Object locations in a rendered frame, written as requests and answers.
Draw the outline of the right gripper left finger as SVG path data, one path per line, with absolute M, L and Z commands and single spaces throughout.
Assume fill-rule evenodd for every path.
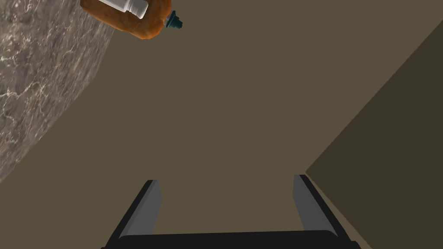
M 130 235 L 153 233 L 161 206 L 161 191 L 158 180 L 148 180 L 137 194 L 110 239 Z

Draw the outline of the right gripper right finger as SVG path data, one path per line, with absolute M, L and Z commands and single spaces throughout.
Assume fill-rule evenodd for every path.
M 344 228 L 306 175 L 295 175 L 292 196 L 305 230 L 327 230 L 344 237 Z

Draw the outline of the round marble table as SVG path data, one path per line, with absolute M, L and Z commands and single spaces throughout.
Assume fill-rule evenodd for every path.
M 80 0 L 0 0 L 0 183 L 94 79 L 113 32 Z

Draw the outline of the brown bread loaf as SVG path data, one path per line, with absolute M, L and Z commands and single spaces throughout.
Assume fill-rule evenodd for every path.
M 117 30 L 140 39 L 151 39 L 163 29 L 164 21 L 171 12 L 172 0 L 144 1 L 148 2 L 148 8 L 142 19 L 128 11 L 118 11 L 99 0 L 80 0 L 80 6 L 92 17 Z

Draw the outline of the dark teal spray nozzle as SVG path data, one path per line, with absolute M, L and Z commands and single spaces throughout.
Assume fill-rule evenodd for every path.
M 181 29 L 183 27 L 183 22 L 180 21 L 180 18 L 176 15 L 176 11 L 173 10 L 170 12 L 168 17 L 165 19 L 164 25 L 167 28 Z

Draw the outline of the white bottle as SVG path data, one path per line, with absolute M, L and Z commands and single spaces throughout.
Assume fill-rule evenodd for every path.
M 99 0 L 100 2 L 120 11 L 130 12 L 139 19 L 142 19 L 148 9 L 148 2 L 145 0 Z

